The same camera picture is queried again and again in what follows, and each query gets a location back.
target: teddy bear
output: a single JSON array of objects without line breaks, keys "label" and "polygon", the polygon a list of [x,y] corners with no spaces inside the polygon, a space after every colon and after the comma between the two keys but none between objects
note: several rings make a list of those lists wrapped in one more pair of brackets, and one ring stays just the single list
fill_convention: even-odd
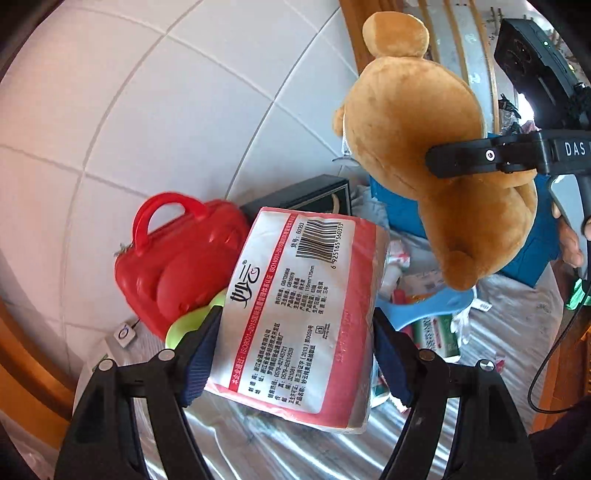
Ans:
[{"label": "teddy bear", "polygon": [[443,278],[456,290],[506,266],[532,228],[535,170],[439,179],[426,166],[435,146],[482,138],[485,122],[470,87],[424,59],[425,25],[399,12],[377,12],[363,25],[375,60],[333,118],[352,155],[390,191],[418,202]]}]

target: red bag handle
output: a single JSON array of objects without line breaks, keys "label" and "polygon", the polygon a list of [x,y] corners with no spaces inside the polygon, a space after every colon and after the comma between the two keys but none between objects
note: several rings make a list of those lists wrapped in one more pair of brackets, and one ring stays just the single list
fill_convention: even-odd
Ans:
[{"label": "red bag handle", "polygon": [[179,203],[184,207],[185,213],[190,212],[199,220],[207,215],[207,206],[197,199],[187,197],[181,193],[164,192],[150,197],[139,208],[135,215],[134,225],[132,227],[132,238],[134,240],[135,251],[138,255],[143,254],[148,245],[150,238],[148,236],[148,226],[152,215],[156,213],[160,207],[169,203]]}]

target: red and white package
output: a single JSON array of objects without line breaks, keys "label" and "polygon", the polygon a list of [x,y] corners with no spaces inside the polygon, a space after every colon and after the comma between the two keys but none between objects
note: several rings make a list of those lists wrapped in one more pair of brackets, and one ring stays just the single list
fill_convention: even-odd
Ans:
[{"label": "red and white package", "polygon": [[206,389],[322,430],[363,431],[388,242],[361,218],[261,209],[228,287]]}]

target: black box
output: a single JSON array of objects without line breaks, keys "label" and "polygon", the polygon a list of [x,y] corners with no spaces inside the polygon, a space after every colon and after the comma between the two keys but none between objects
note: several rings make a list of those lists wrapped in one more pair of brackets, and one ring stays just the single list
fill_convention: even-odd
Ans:
[{"label": "black box", "polygon": [[333,175],[319,175],[253,200],[243,205],[241,210],[252,223],[262,207],[350,216],[349,180]]}]

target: red case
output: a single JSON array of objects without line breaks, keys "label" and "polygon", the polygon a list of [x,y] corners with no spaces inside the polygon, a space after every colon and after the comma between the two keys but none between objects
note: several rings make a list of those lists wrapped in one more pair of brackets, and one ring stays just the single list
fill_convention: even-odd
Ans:
[{"label": "red case", "polygon": [[[185,213],[148,234],[152,215],[169,203]],[[161,193],[136,214],[133,244],[115,261],[115,281],[138,317],[164,339],[179,317],[228,286],[249,230],[233,203]]]}]

